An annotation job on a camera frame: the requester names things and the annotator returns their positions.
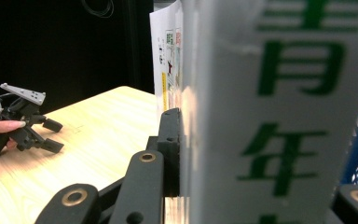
dark background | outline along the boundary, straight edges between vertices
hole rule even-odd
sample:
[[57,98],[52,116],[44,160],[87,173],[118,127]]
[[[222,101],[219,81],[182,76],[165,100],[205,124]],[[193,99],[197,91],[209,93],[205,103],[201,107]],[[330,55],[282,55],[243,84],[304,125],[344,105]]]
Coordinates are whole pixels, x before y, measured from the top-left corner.
[[41,113],[124,85],[154,93],[152,10],[152,0],[114,0],[102,19],[81,0],[0,0],[0,84],[45,92]]

wooden table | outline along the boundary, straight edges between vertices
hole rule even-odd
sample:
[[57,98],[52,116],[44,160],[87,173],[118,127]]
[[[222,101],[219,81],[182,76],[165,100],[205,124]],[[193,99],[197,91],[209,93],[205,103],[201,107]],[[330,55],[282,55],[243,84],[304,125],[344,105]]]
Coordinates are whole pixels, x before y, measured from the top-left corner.
[[[41,148],[4,149],[0,156],[0,223],[34,223],[51,197],[69,185],[85,183],[103,189],[112,184],[124,176],[131,156],[145,149],[148,137],[158,135],[156,97],[129,87],[46,116],[61,123],[62,130],[53,133],[41,125],[34,125],[34,130],[64,147],[58,154]],[[167,208],[171,217],[176,202]]]

fingernail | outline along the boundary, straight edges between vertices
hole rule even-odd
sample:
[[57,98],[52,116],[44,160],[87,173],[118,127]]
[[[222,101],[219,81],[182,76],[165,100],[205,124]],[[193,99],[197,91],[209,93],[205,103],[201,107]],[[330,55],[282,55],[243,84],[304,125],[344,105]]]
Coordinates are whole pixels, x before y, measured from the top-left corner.
[[27,123],[25,121],[13,121],[10,123],[12,128],[22,128],[25,127]]

white paper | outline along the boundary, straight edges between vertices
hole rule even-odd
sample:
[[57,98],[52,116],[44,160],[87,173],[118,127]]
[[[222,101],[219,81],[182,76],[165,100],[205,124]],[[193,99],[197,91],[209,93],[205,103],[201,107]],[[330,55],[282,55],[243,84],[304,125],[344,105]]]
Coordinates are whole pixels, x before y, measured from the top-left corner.
[[158,118],[165,110],[180,105],[182,24],[183,11],[180,1],[150,13]]

finger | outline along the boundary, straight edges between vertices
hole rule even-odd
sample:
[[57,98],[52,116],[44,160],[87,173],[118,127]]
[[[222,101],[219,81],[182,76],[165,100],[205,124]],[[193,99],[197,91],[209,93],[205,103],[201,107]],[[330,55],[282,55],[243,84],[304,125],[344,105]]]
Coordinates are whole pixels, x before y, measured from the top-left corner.
[[17,142],[14,140],[8,140],[7,141],[7,149],[13,149],[17,146]]
[[0,133],[7,133],[25,126],[25,121],[1,120]]

